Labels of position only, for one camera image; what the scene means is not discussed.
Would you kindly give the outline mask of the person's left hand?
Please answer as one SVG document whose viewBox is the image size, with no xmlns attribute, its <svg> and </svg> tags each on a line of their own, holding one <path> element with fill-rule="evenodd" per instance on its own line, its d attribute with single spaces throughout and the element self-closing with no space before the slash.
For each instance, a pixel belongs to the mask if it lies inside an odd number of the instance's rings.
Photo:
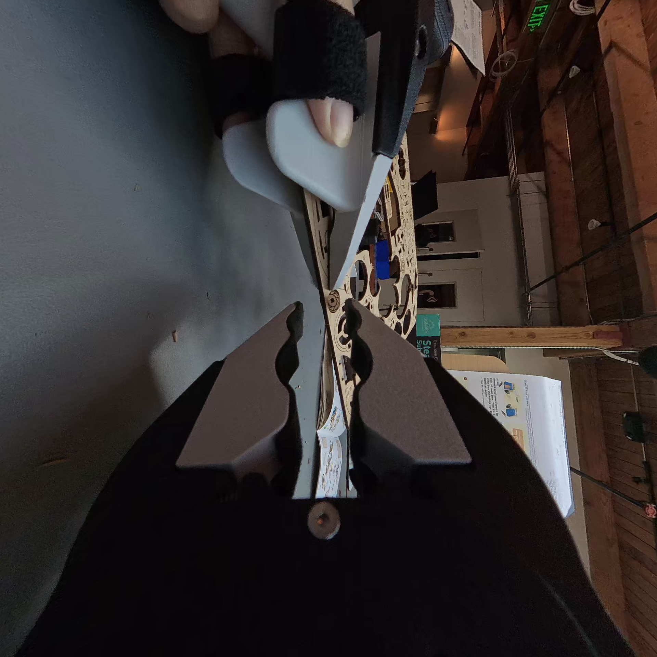
<svg viewBox="0 0 657 657">
<path fill-rule="evenodd" d="M 258 59 L 259 47 L 240 26 L 220 9 L 219 1 L 160 1 L 167 16 L 184 30 L 204 35 L 209 57 Z M 332 96 L 306 99 L 317 131 L 327 143 L 344 148 L 353 131 L 353 106 Z"/>
</svg>

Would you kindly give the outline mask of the laser-cut wooden parts sheet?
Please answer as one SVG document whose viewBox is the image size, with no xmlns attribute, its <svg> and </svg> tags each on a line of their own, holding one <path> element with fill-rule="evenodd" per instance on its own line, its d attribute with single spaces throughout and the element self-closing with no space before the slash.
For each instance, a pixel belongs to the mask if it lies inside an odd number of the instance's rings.
<svg viewBox="0 0 657 657">
<path fill-rule="evenodd" d="M 329 239 L 333 230 L 335 211 L 328 206 L 322 209 L 321 201 L 307 191 L 303 192 L 303 203 L 322 283 L 322 289 L 319 289 L 319 298 L 326 325 L 327 349 L 332 357 L 337 375 L 346 426 L 349 426 L 353 397 L 359 377 L 351 368 L 351 340 L 345 331 L 346 300 L 350 298 L 357 300 L 385 325 L 398 331 L 403 338 L 409 335 L 416 322 L 418 269 L 407 136 L 403 136 L 398 155 L 392 161 L 375 206 L 375 210 L 382 217 L 381 221 L 384 224 L 384 234 L 388 238 L 391 263 L 395 274 L 392 284 L 395 294 L 394 302 L 389 304 L 385 312 L 380 313 L 381 292 L 374 291 L 375 265 L 368 250 L 358 252 L 352 264 L 364 270 L 364 291 L 352 291 L 350 278 L 347 275 L 342 285 L 334 289 L 340 294 L 342 306 L 336 313 L 329 312 L 326 307 L 326 296 L 332 291 L 328 282 Z"/>
</svg>

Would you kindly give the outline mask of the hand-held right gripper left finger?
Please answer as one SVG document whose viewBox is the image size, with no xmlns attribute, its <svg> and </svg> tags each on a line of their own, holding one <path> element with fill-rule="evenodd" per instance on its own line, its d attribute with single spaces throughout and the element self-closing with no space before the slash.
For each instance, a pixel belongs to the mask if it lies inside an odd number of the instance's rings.
<svg viewBox="0 0 657 657">
<path fill-rule="evenodd" d="M 254 473 L 295 488 L 302 440 L 291 378 L 304 309 L 285 307 L 230 353 L 177 459 L 181 469 L 214 469 L 237 480 Z"/>
</svg>

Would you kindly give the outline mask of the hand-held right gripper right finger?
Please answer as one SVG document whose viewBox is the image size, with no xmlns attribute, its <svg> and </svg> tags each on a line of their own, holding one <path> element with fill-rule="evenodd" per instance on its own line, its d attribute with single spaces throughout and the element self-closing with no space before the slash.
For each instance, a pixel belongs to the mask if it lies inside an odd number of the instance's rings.
<svg viewBox="0 0 657 657">
<path fill-rule="evenodd" d="M 359 302 L 345 304 L 357 374 L 349 438 L 357 480 L 418 466 L 466 466 L 470 455 L 420 351 Z"/>
</svg>

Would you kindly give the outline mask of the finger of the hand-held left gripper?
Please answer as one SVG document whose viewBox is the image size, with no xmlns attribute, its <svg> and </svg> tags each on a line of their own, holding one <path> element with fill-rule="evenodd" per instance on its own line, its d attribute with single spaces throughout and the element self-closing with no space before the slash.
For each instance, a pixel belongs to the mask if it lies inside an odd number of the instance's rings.
<svg viewBox="0 0 657 657">
<path fill-rule="evenodd" d="M 319 270 L 315 261 L 315 249 L 313 245 L 313 239 L 311 237 L 308 217 L 305 214 L 299 214 L 291 210 L 290 214 L 292 218 L 292 224 L 300 244 L 301 254 L 307 265 L 311 280 L 317 289 L 322 289 L 321 278 L 319 276 Z"/>
<path fill-rule="evenodd" d="M 340 287 L 351 271 L 357 249 L 381 194 L 392 160 L 377 154 L 361 205 L 335 215 L 330 237 L 330 289 Z"/>
</svg>

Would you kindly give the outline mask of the white instruction poster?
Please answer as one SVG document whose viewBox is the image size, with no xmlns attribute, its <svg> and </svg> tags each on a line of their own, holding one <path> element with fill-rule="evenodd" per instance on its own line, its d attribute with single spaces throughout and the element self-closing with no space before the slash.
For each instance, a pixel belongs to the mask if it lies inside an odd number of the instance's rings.
<svg viewBox="0 0 657 657">
<path fill-rule="evenodd" d="M 449 373 L 502 424 L 539 472 L 563 518 L 575 511 L 562 384 L 544 376 Z"/>
</svg>

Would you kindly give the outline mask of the white paper sheet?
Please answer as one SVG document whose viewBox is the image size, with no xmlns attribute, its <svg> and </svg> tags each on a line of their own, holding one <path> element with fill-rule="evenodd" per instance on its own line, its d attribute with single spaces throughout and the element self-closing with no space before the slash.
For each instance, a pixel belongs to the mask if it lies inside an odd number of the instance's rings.
<svg viewBox="0 0 657 657">
<path fill-rule="evenodd" d="M 481 9 L 475 1 L 450 1 L 450 4 L 454 20 L 451 43 L 472 69 L 485 75 Z"/>
</svg>

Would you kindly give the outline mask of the white instruction booklet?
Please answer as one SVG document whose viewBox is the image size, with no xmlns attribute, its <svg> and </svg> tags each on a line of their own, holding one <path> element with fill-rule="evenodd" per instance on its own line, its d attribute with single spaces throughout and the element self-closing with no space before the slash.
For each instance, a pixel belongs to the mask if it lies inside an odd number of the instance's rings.
<svg viewBox="0 0 657 657">
<path fill-rule="evenodd" d="M 344 464 L 341 437 L 346 430 L 333 360 L 328 351 L 325 351 L 316 431 L 317 447 L 319 448 L 319 465 L 315 487 L 315 497 L 317 499 L 345 496 L 344 489 L 340 487 L 340 482 Z"/>
</svg>

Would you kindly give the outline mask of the green exit sign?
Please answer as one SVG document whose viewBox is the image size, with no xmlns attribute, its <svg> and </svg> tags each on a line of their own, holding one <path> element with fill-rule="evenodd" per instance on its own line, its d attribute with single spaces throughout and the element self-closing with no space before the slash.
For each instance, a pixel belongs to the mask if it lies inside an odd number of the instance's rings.
<svg viewBox="0 0 657 657">
<path fill-rule="evenodd" d="M 528 13 L 522 28 L 522 34 L 540 34 L 545 30 L 554 1 L 529 1 Z"/>
</svg>

